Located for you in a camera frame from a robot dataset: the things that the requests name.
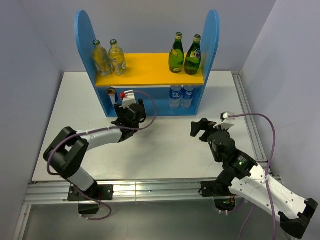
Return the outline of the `Red Bull can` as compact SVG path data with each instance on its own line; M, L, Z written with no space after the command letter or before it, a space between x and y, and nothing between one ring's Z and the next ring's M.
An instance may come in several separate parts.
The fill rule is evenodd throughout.
M112 105L115 105L118 103L119 97L118 97L118 93L115 88L109 87L107 89L107 95L109 96Z

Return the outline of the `clear Chang bottle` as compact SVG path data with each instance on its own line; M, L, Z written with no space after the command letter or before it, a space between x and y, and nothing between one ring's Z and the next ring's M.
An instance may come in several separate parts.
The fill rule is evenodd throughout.
M122 76L127 71L124 51L121 47L119 47L116 39L111 39L109 43L110 49L108 51L108 56L114 69L114 73L118 76Z
M92 58L99 75L107 77L113 73L113 69L110 63L107 50L101 46L99 40L93 41L94 50L92 52Z

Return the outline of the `green Perrier bottle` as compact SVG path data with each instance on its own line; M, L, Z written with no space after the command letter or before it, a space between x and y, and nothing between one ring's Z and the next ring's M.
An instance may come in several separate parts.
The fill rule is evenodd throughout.
M184 71L187 75L193 76L198 73L201 64L201 36L196 34L193 43L187 52L184 61Z
M171 48L168 58L169 70L172 73L180 73L184 66L185 54L182 44L183 34L177 32L175 34L175 41Z

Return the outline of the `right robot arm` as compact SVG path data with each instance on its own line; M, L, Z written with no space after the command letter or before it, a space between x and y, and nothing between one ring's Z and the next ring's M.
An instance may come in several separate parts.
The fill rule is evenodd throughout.
M296 239L301 239L318 207L312 199L305 199L287 189L251 156L236 148L228 130L235 124L225 118L221 123L206 118L191 123L191 137L200 131L200 141L209 145L214 161L222 164L216 180L200 183L203 197L237 195L275 216L280 227Z

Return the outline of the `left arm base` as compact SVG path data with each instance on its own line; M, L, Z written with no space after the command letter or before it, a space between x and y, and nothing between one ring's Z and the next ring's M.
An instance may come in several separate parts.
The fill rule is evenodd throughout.
M71 185L67 197L68 202L78 202L78 213L80 217L98 221L108 218L112 214L112 208L103 201L111 201L113 199L114 186L112 184L94 183L86 191L80 190L77 186ZM101 207L109 210L109 213L103 217L93 217Z

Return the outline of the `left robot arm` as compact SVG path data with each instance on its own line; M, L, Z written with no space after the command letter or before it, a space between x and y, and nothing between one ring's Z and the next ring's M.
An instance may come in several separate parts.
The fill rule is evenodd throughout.
M109 130L80 136L78 131L65 127L43 154L43 159L50 161L50 166L63 179L77 186L86 200L97 199L100 195L97 181L81 167L86 152L131 138L147 117L142 99L128 108L115 106L117 119L111 122Z

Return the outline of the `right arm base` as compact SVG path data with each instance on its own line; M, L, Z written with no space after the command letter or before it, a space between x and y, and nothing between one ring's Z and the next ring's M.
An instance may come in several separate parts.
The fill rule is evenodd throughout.
M231 193L229 188L216 180L205 180L200 182L198 194L204 198L212 197L214 206L219 213L225 214L236 212L245 203L242 198L239 203L236 195Z

